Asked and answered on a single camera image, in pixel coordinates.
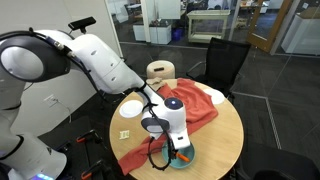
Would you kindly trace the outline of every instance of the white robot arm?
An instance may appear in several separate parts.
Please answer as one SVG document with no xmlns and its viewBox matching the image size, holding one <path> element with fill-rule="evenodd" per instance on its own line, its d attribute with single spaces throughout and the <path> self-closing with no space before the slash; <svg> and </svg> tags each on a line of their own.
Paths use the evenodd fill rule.
<svg viewBox="0 0 320 180">
<path fill-rule="evenodd" d="M 0 35 L 0 162 L 12 167 L 11 179 L 56 179 L 66 157 L 30 134 L 10 131 L 26 82 L 42 82 L 67 74 L 73 62 L 97 91 L 118 94 L 137 89 L 143 98 L 142 127 L 152 137 L 170 136 L 173 148 L 190 145 L 183 103 L 163 99 L 95 35 L 72 39 L 60 31 L 20 31 Z"/>
</svg>

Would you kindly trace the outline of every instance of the wooden table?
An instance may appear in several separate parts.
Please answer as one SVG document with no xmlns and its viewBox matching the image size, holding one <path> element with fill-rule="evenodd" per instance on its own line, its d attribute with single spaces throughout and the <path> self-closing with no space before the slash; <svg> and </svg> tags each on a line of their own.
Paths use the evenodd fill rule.
<svg viewBox="0 0 320 180">
<path fill-rule="evenodd" d="M 176 87 L 176 80 L 165 80 L 171 88 Z M 209 88 L 196 83 L 201 89 Z M 110 125 L 110 142 L 117 159 L 123 157 L 131 149 L 149 136 L 141 126 L 141 114 L 130 119 L 119 114 L 121 105 L 129 100 L 142 100 L 136 93 L 126 97 L 116 109 Z M 138 169 L 130 172 L 136 179 L 220 179 L 237 161 L 243 145 L 243 127 L 241 119 L 233 105 L 225 100 L 215 105 L 219 115 L 213 121 L 190 135 L 195 147 L 195 159 L 184 169 L 169 166 L 165 171 L 152 168 L 149 160 Z M 130 138 L 120 140 L 120 131 L 130 130 Z M 161 153 L 155 156 L 155 163 L 163 166 L 165 161 Z"/>
</svg>

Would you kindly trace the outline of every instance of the black chair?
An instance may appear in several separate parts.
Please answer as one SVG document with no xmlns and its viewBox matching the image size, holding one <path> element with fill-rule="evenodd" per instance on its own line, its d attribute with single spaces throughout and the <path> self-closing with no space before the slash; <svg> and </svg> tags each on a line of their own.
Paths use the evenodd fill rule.
<svg viewBox="0 0 320 180">
<path fill-rule="evenodd" d="M 248 143 L 235 165 L 237 180 L 319 180 L 312 160 L 288 151 Z"/>
<path fill-rule="evenodd" d="M 211 38 L 206 61 L 198 62 L 192 66 L 186 75 L 197 82 L 219 90 L 225 97 L 232 98 L 233 103 L 234 96 L 230 88 L 247 57 L 250 46 L 250 44 Z M 191 72 L 200 64 L 206 65 L 204 74 L 191 75 Z"/>
</svg>

